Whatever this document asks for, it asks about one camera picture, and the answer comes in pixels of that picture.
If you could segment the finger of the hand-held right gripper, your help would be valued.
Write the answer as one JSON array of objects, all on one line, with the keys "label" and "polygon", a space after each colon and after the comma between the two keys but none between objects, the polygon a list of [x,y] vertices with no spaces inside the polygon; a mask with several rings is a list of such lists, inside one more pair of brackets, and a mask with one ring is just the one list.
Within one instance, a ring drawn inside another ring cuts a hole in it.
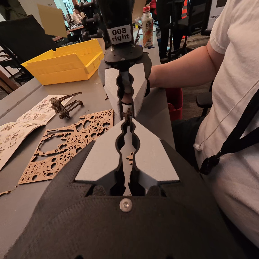
[{"label": "finger of the hand-held right gripper", "polygon": [[129,86],[129,99],[133,109],[133,117],[136,118],[139,114],[144,96],[147,90],[147,79],[145,78],[144,64],[136,63],[129,68],[129,76],[132,79],[132,84]]},{"label": "finger of the hand-held right gripper", "polygon": [[122,98],[124,96],[124,86],[122,83],[121,72],[115,68],[105,70],[106,95],[112,105],[112,108],[120,120],[123,119]]}]

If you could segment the small dark wooden gear part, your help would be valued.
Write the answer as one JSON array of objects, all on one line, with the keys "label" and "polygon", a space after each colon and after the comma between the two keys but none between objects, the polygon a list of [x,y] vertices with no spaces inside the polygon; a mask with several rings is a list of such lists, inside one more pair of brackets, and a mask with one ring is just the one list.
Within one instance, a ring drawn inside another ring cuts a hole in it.
[{"label": "small dark wooden gear part", "polygon": [[127,126],[130,126],[130,119],[132,117],[132,109],[128,108],[126,112],[122,112],[122,116],[125,118]]}]

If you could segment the person's right forearm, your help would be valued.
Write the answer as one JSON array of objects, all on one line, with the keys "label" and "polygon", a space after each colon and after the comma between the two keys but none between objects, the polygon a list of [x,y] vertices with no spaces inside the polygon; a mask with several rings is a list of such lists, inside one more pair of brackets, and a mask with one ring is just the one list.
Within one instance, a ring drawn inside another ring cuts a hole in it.
[{"label": "person's right forearm", "polygon": [[171,62],[152,66],[150,88],[196,87],[215,79],[224,54],[216,52],[210,42]]}]

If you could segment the partly built wooden model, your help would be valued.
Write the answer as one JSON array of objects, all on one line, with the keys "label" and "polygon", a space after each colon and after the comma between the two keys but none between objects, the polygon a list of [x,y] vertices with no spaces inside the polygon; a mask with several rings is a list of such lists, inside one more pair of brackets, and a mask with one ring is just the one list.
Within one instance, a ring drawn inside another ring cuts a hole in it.
[{"label": "partly built wooden model", "polygon": [[55,98],[51,98],[50,102],[51,102],[51,108],[55,111],[56,114],[59,114],[59,118],[60,119],[70,119],[70,112],[75,109],[76,107],[83,106],[83,102],[80,100],[75,100],[69,104],[63,105],[62,102],[74,97],[76,95],[80,95],[82,94],[82,92],[77,92],[71,95],[65,95],[61,98],[55,99]]}]

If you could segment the person's right hand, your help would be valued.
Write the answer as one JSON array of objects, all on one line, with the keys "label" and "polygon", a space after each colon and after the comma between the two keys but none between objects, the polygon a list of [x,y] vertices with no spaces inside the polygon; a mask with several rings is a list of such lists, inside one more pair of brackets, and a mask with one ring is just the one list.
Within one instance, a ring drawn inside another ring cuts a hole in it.
[{"label": "person's right hand", "polygon": [[121,99],[122,103],[130,105],[132,102],[132,89],[131,86],[126,86],[124,88],[124,95]]}]

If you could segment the juice bottle with red cap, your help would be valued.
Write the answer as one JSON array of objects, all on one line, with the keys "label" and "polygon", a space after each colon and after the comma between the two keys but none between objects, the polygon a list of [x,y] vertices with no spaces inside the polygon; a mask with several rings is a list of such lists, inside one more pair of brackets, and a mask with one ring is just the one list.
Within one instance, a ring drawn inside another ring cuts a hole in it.
[{"label": "juice bottle with red cap", "polygon": [[143,8],[142,15],[142,36],[143,46],[145,48],[153,46],[153,18],[150,12],[150,6]]}]

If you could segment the person's dark trousers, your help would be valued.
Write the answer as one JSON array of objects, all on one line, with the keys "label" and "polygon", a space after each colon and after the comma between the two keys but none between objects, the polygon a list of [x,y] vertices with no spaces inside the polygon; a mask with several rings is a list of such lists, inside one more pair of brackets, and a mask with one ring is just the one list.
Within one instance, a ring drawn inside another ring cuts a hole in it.
[{"label": "person's dark trousers", "polygon": [[175,150],[180,154],[196,171],[198,164],[195,157],[193,144],[205,116],[195,117],[188,120],[175,120],[171,123]]}]

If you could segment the brown wooden table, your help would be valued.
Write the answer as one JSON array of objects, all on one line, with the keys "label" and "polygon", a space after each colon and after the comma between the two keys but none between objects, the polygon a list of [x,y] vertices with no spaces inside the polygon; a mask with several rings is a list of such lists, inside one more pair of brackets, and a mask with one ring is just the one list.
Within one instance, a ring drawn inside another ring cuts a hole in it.
[{"label": "brown wooden table", "polygon": [[[79,26],[79,27],[76,27],[76,28],[73,28],[73,29],[70,29],[70,30],[67,30],[66,33],[67,35],[69,35],[69,33],[72,33],[72,32],[75,32],[75,31],[78,31],[78,30],[82,30],[84,28],[83,25]],[[62,39],[63,37],[61,36],[56,36],[54,38],[52,38],[53,41],[57,41],[59,39]]]}]

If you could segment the yellow plastic bin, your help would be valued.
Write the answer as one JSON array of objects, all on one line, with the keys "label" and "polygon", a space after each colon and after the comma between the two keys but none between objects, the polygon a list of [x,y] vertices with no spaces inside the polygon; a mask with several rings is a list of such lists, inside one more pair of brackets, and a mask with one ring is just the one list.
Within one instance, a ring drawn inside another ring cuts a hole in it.
[{"label": "yellow plastic bin", "polygon": [[97,39],[49,50],[21,65],[42,85],[88,80],[104,58]]}]

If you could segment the black swivel chair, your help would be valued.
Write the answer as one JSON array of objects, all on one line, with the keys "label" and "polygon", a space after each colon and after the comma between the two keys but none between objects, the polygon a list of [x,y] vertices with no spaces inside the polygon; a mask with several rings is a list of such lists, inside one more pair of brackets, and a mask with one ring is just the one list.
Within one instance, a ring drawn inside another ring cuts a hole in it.
[{"label": "black swivel chair", "polygon": [[180,55],[191,52],[192,48],[187,47],[187,37],[201,32],[205,15],[206,1],[191,0],[187,3],[187,16],[182,19],[173,18],[168,24],[170,32],[170,49],[168,60],[177,59]]}]

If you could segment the black office chair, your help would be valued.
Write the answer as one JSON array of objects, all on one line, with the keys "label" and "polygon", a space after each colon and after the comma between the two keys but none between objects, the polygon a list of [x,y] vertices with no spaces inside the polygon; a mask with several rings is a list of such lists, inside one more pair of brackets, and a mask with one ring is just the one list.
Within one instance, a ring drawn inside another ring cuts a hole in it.
[{"label": "black office chair", "polygon": [[207,115],[208,109],[212,107],[212,86],[213,82],[211,82],[209,91],[206,93],[201,93],[196,97],[196,104],[198,107],[203,108],[202,117]]}]

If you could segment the tan cardboard panel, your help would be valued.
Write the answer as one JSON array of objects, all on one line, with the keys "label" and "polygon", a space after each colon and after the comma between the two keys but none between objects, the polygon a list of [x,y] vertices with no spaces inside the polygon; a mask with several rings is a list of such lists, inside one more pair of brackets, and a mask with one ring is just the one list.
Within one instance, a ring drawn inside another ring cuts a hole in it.
[{"label": "tan cardboard panel", "polygon": [[45,33],[48,35],[67,38],[63,11],[58,8],[40,4],[37,4],[37,7]]}]

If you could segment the open instruction booklet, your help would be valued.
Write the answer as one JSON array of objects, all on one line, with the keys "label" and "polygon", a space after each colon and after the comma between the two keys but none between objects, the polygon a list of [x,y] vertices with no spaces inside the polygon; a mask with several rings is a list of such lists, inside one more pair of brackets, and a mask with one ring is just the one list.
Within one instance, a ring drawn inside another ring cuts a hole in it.
[{"label": "open instruction booklet", "polygon": [[0,169],[4,167],[24,138],[40,126],[45,126],[57,114],[50,99],[62,99],[66,104],[73,96],[63,99],[66,95],[48,95],[36,106],[21,115],[15,122],[9,122],[0,127]]}]

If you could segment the white sign board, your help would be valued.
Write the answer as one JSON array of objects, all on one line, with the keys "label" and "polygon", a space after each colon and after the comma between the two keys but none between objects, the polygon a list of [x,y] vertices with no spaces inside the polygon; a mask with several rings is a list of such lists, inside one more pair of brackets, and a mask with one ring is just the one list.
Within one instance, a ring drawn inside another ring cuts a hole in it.
[{"label": "white sign board", "polygon": [[209,4],[209,19],[207,30],[211,30],[215,20],[219,17],[227,0],[212,0],[211,4]]}]

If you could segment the black mesh chair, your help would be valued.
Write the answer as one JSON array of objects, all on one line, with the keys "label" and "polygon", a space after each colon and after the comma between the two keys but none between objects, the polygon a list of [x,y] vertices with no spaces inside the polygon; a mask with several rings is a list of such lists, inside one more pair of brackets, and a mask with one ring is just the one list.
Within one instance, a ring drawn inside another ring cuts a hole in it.
[{"label": "black mesh chair", "polygon": [[33,15],[14,20],[0,22],[1,47],[11,60],[6,66],[17,68],[21,75],[18,83],[27,82],[38,76],[35,64],[52,58],[58,48],[50,35],[47,35]]}]

